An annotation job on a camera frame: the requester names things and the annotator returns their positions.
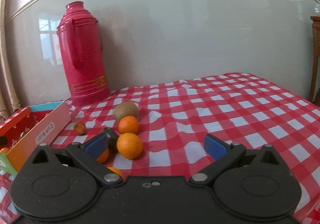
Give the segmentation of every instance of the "checkered tablecloth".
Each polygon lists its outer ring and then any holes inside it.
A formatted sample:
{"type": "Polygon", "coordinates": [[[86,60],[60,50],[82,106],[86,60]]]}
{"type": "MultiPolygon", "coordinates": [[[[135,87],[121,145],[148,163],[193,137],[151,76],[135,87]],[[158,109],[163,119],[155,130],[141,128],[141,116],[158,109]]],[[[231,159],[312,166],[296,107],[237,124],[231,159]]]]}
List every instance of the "checkered tablecloth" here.
{"type": "MultiPolygon", "coordinates": [[[[144,151],[135,160],[112,154],[106,166],[121,169],[125,175],[189,178],[213,162],[202,146],[207,133],[247,148],[270,143],[301,184],[302,198],[295,216],[304,224],[320,221],[320,110],[315,105],[247,73],[129,87],[92,106],[79,108],[67,101],[72,120],[52,147],[85,142],[105,126],[117,130],[112,111],[124,101],[139,107],[138,135],[144,151]],[[86,124],[87,135],[77,136],[73,131],[77,121],[86,124]]],[[[10,221],[16,213],[8,192],[13,178],[1,176],[0,210],[2,218],[10,221]]]]}

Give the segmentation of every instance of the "white sticker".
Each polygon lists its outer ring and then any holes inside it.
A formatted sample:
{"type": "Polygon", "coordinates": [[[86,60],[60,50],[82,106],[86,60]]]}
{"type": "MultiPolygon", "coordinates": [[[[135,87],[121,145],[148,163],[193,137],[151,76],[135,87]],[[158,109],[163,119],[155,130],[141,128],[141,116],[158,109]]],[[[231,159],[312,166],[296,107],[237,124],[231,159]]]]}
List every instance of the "white sticker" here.
{"type": "Polygon", "coordinates": [[[51,122],[43,131],[41,134],[39,134],[36,137],[36,144],[38,145],[39,143],[43,142],[44,139],[50,134],[50,132],[54,129],[54,123],[51,122]]]}

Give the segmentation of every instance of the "red thermos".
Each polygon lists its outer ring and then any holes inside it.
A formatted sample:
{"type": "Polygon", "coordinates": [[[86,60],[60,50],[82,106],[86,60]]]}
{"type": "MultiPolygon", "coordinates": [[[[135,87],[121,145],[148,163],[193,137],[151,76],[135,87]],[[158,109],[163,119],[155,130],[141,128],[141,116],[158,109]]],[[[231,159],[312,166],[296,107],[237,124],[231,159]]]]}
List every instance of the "red thermos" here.
{"type": "Polygon", "coordinates": [[[102,61],[98,20],[83,2],[69,3],[57,33],[74,106],[99,103],[110,95],[102,61]]]}

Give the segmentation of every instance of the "gray glossy wall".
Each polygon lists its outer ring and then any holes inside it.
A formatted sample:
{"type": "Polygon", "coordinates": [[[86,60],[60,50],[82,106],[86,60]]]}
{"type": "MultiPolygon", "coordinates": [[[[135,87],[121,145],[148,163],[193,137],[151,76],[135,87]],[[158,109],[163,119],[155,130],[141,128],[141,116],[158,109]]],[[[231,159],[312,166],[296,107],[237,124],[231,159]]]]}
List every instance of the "gray glossy wall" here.
{"type": "MultiPolygon", "coordinates": [[[[54,27],[71,1],[39,0],[6,26],[12,76],[24,105],[69,96],[54,54],[54,27]],[[52,20],[50,32],[46,19],[52,20]]],[[[81,1],[100,22],[111,90],[247,72],[308,95],[315,0],[81,1]]]]}

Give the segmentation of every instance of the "cardboard box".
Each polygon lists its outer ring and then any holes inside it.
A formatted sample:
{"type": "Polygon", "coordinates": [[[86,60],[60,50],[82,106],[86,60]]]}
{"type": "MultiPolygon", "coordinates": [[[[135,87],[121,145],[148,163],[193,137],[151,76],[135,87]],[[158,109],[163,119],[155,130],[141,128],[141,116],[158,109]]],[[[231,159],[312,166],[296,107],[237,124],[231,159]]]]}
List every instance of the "cardboard box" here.
{"type": "Polygon", "coordinates": [[[8,140],[0,148],[10,149],[0,153],[0,170],[16,175],[35,147],[41,142],[51,144],[70,120],[63,101],[25,107],[10,116],[0,125],[0,136],[8,140]]]}

